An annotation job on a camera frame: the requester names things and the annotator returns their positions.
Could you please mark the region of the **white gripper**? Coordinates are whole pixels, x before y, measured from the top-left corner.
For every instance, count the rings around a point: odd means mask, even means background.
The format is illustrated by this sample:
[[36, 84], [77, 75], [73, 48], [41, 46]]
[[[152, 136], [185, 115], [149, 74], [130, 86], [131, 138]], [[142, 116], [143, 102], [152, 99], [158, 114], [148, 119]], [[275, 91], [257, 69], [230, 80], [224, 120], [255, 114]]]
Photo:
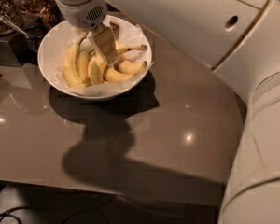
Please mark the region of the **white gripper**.
[[91, 31], [90, 42], [109, 67], [119, 59], [115, 37], [110, 27], [103, 25], [107, 15], [107, 4], [103, 0], [89, 0], [80, 4], [67, 5], [55, 0], [63, 17], [74, 27]]

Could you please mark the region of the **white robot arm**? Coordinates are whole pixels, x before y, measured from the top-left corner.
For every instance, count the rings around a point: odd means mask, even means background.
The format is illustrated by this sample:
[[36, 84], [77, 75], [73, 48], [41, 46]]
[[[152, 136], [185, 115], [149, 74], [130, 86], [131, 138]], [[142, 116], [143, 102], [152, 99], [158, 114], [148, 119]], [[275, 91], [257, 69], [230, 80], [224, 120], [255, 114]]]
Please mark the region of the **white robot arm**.
[[109, 4], [166, 39], [232, 88], [247, 117], [218, 224], [280, 224], [279, 0], [55, 0], [73, 25], [94, 31], [107, 63], [115, 44], [97, 5]]

